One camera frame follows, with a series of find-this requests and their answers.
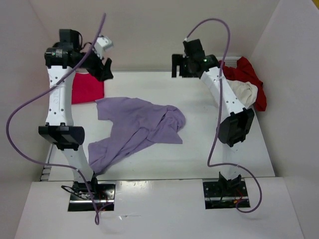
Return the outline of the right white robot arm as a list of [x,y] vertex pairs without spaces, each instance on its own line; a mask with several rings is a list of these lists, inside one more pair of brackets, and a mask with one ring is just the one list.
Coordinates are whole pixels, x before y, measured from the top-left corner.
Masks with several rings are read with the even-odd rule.
[[242,143],[250,131],[254,111],[244,106],[231,89],[222,71],[222,65],[214,55],[206,55],[201,41],[183,41],[184,53],[171,57],[171,76],[199,78],[218,101],[217,139],[226,157],[235,144]]

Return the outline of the pink t shirt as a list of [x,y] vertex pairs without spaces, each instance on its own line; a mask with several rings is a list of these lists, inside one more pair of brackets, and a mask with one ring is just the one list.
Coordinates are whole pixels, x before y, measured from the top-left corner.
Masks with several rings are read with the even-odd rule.
[[86,104],[104,98],[104,82],[89,73],[76,73],[72,85],[71,104]]

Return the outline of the lavender t shirt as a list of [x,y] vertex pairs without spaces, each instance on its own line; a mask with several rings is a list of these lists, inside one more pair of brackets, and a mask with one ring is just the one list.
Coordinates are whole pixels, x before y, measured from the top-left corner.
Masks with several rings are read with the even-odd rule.
[[112,97],[97,100],[96,107],[98,120],[113,124],[109,137],[88,145],[89,165],[96,174],[156,143],[182,143],[178,132],[186,118],[175,106]]

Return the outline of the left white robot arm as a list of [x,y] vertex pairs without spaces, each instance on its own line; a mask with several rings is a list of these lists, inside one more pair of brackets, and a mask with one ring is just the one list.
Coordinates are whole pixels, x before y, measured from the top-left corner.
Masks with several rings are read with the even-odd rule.
[[99,186],[94,178],[84,153],[83,143],[85,130],[75,126],[72,110],[72,85],[75,78],[75,67],[85,69],[98,81],[103,82],[113,78],[111,72],[112,60],[104,60],[104,53],[113,46],[112,41],[103,35],[91,43],[91,51],[82,52],[79,38],[81,34],[72,29],[59,31],[59,42],[47,48],[44,53],[50,87],[49,109],[44,126],[39,126],[38,133],[48,142],[55,145],[68,164],[75,167],[72,187],[62,188],[80,199],[94,199],[99,194]]

